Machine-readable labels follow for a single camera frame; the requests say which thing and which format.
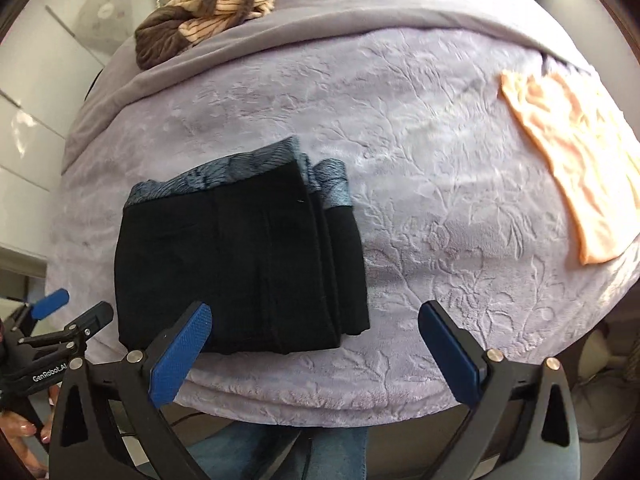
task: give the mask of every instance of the blue jeans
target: blue jeans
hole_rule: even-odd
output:
[[[299,434],[272,480],[364,480],[367,428],[292,428],[233,422],[188,448],[211,480],[258,479]],[[155,478],[147,464],[139,468]]]

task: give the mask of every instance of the silver bolt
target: silver bolt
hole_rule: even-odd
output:
[[[499,363],[504,359],[504,354],[496,348],[489,348],[486,351],[486,356],[490,361],[493,361],[494,363]]]
[[[559,370],[562,366],[560,364],[560,361],[558,361],[558,359],[556,359],[555,357],[547,357],[545,359],[545,365],[547,365],[552,370]]]
[[[75,357],[71,359],[71,362],[69,363],[69,368],[71,368],[72,370],[78,370],[78,368],[82,368],[82,363],[84,363],[84,361],[82,360],[81,357]]]
[[[127,361],[130,363],[139,363],[144,358],[144,354],[140,350],[133,350],[127,354]]]

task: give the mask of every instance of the peach garment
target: peach garment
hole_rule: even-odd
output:
[[[580,238],[580,263],[608,262],[640,233],[640,143],[592,76],[503,72],[502,92],[548,161]]]

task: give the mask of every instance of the blue gripper pad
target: blue gripper pad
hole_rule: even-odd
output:
[[[31,317],[38,321],[45,319],[68,302],[69,293],[64,288],[59,288],[56,292],[52,292],[31,307]]]
[[[418,330],[458,402],[474,407],[481,397],[476,366],[428,303],[418,313]]]
[[[151,371],[149,397],[156,408],[174,401],[191,365],[211,334],[211,326],[211,309],[201,303]]]

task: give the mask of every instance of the lavender blanket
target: lavender blanket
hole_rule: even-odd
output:
[[[483,347],[539,363],[638,278],[638,240],[612,262],[578,264],[544,158],[498,94],[501,70],[574,67],[590,69],[533,0],[278,0],[273,14],[145,73],[126,43],[67,143],[47,286],[68,288],[71,302],[54,323],[114,301],[135,183],[297,135],[313,160],[346,164],[372,328],[334,350],[203,354],[177,402],[299,426],[448,408],[417,331],[423,301],[439,300]],[[88,349],[96,362],[123,355],[117,322]]]

